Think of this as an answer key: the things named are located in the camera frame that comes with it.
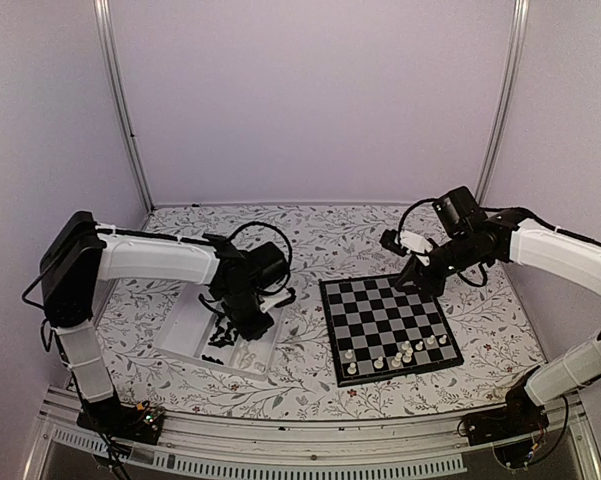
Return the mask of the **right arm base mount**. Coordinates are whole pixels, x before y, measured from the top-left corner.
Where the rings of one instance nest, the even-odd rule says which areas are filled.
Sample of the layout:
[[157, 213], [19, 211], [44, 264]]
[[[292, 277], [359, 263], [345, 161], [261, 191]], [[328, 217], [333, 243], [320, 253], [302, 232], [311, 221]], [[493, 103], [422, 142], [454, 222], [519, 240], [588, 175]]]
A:
[[509, 441], [525, 436], [518, 442], [496, 446], [496, 460], [509, 469], [528, 467], [534, 459], [549, 426], [545, 410], [525, 395], [510, 396], [505, 405], [463, 416], [458, 433], [470, 446]]

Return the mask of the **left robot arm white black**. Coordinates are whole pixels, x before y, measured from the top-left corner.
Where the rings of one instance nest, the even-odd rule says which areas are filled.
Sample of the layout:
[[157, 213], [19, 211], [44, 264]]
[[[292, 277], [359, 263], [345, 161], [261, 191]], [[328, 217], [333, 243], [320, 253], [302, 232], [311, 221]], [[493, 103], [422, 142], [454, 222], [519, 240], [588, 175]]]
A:
[[272, 242], [240, 249], [233, 241], [247, 228], [183, 237], [121, 229], [78, 211], [47, 249], [21, 299], [43, 311], [91, 419], [106, 433], [121, 433], [129, 415], [119, 405], [92, 323], [97, 283], [150, 279], [204, 286], [205, 304], [219, 303], [243, 339], [258, 339], [273, 324], [271, 310], [296, 299], [288, 285], [293, 250]]

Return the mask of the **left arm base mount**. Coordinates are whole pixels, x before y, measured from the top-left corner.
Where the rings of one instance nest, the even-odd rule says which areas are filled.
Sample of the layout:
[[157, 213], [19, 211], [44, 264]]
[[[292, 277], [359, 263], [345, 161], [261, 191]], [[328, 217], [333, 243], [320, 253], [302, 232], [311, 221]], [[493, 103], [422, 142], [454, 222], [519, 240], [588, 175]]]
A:
[[125, 405], [117, 397], [90, 403], [84, 401], [77, 419], [81, 428], [114, 438], [156, 445], [166, 410], [143, 401]]

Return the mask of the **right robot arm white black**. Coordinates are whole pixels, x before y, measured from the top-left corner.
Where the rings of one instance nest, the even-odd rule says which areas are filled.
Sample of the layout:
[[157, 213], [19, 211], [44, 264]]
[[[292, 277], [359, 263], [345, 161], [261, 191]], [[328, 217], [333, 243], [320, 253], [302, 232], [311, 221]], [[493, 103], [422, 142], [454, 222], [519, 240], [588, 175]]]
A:
[[601, 242], [525, 207], [484, 207], [465, 186], [407, 210], [423, 205], [432, 207], [446, 239], [437, 243], [410, 231], [404, 219], [386, 230], [382, 246], [406, 259], [397, 288], [413, 284], [439, 297], [449, 277], [499, 262], [526, 312], [553, 315], [535, 327], [550, 360], [511, 387], [497, 415], [501, 432], [517, 436], [545, 404], [601, 379]]

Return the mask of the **white bishop piece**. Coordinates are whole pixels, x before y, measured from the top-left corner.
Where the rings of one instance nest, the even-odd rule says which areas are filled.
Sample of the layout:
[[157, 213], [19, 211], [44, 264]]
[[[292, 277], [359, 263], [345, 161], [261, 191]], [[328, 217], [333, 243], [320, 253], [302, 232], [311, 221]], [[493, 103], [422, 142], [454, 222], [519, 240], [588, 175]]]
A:
[[398, 369], [402, 366], [402, 354], [398, 352], [391, 360], [390, 366], [392, 369]]

